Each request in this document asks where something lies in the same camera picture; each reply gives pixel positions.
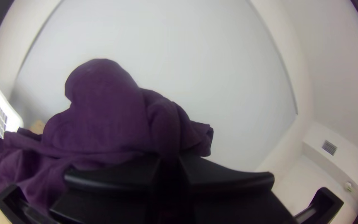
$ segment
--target white wall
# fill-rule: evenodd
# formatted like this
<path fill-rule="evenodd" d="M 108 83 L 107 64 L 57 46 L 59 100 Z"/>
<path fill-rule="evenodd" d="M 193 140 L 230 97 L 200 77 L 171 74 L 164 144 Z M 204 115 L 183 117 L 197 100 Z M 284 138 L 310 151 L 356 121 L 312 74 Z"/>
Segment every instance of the white wall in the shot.
<path fill-rule="evenodd" d="M 302 140 L 313 118 L 312 89 L 295 28 L 280 0 L 252 0 L 281 54 L 295 94 L 298 116 L 257 171 L 270 171 L 275 186 L 302 155 Z"/>
<path fill-rule="evenodd" d="M 15 0 L 0 26 L 0 90 L 9 99 L 20 66 L 60 0 Z"/>
<path fill-rule="evenodd" d="M 337 146 L 334 155 L 322 149 L 325 140 Z M 358 203 L 358 148 L 318 122 L 313 122 L 303 143 L 305 155 L 339 184 L 344 186 L 346 182 L 352 183 L 352 196 Z"/>
<path fill-rule="evenodd" d="M 69 105 L 70 72 L 104 57 L 211 124 L 210 159 L 230 168 L 254 170 L 295 119 L 268 32 L 247 1 L 234 0 L 66 0 L 29 53 L 12 105 L 20 113 L 30 102 L 47 120 Z"/>
<path fill-rule="evenodd" d="M 283 0 L 304 49 L 315 119 L 358 147 L 358 13 L 350 0 Z"/>
<path fill-rule="evenodd" d="M 343 186 L 305 156 L 300 157 L 283 180 L 273 188 L 273 192 L 290 213 L 296 215 L 309 206 L 317 190 L 322 187 L 327 187 L 344 202 L 331 223 L 353 223 L 358 213 L 357 203 Z"/>

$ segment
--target wall vent grille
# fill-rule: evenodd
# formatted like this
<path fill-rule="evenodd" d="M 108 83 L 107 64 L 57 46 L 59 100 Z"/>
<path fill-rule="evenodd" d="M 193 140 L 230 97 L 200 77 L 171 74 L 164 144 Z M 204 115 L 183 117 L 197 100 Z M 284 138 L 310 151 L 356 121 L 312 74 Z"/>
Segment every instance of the wall vent grille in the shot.
<path fill-rule="evenodd" d="M 334 144 L 332 144 L 331 142 L 329 142 L 327 140 L 325 140 L 322 148 L 331 155 L 334 155 L 336 152 L 336 149 L 337 149 L 337 147 Z"/>

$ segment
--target white floor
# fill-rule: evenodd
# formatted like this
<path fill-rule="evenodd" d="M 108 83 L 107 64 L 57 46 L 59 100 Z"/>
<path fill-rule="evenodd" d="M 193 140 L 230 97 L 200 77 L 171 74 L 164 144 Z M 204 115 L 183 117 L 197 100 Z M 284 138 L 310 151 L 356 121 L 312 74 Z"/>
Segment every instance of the white floor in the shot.
<path fill-rule="evenodd" d="M 314 194 L 321 187 L 327 187 L 344 202 L 331 223 L 353 223 L 357 216 L 358 204 L 343 186 L 306 156 L 301 156 L 283 180 L 274 185 L 273 192 L 291 214 L 296 215 L 309 205 Z"/>

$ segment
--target purple towel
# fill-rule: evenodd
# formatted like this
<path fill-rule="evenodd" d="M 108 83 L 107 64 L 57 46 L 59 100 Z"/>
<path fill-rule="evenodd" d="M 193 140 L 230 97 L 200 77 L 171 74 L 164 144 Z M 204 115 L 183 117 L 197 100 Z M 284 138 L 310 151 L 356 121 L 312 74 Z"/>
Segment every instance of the purple towel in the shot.
<path fill-rule="evenodd" d="M 67 78 L 70 108 L 53 116 L 44 134 L 5 132 L 0 139 L 0 192 L 16 183 L 46 212 L 65 190 L 68 166 L 91 170 L 157 152 L 166 161 L 191 149 L 210 155 L 213 129 L 190 121 L 162 95 L 140 89 L 116 62 L 94 59 Z"/>

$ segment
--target white ceiling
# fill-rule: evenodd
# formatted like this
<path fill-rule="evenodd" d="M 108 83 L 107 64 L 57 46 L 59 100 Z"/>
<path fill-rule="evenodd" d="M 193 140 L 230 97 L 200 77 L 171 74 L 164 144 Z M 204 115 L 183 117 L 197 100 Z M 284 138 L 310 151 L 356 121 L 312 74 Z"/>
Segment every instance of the white ceiling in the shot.
<path fill-rule="evenodd" d="M 283 0 L 306 55 L 315 119 L 358 147 L 358 13 L 350 0 Z"/>

